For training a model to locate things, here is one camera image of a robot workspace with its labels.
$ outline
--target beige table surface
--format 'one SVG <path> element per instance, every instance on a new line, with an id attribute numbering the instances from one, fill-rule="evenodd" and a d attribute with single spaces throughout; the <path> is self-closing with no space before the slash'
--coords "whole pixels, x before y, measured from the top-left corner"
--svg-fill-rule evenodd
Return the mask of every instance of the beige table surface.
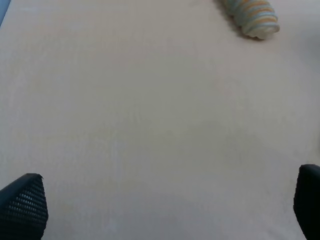
<path id="1" fill-rule="evenodd" d="M 302 240 L 320 164 L 320 1 L 239 35 L 212 0 L 12 0 L 0 187 L 44 177 L 44 240 Z"/>

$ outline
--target striped object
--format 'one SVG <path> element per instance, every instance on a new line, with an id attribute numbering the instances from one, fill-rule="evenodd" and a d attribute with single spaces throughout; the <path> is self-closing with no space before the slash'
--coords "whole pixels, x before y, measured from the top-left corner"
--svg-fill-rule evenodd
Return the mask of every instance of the striped object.
<path id="1" fill-rule="evenodd" d="M 280 30 L 278 17 L 266 0 L 222 0 L 242 32 L 252 38 L 268 39 Z"/>

